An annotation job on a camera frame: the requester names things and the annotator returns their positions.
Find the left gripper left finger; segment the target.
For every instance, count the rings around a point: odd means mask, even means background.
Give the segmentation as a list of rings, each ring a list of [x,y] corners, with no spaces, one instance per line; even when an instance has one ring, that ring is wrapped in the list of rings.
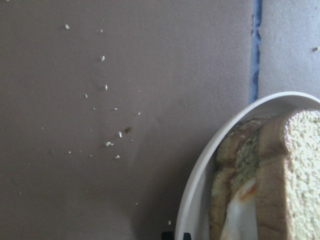
[[[161,233],[161,240],[174,240],[174,233],[172,231],[164,231]]]

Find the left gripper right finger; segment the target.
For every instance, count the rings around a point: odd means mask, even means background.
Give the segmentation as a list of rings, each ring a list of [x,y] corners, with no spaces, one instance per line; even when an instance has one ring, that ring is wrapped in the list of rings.
[[[192,240],[191,234],[189,232],[184,232],[183,240]]]

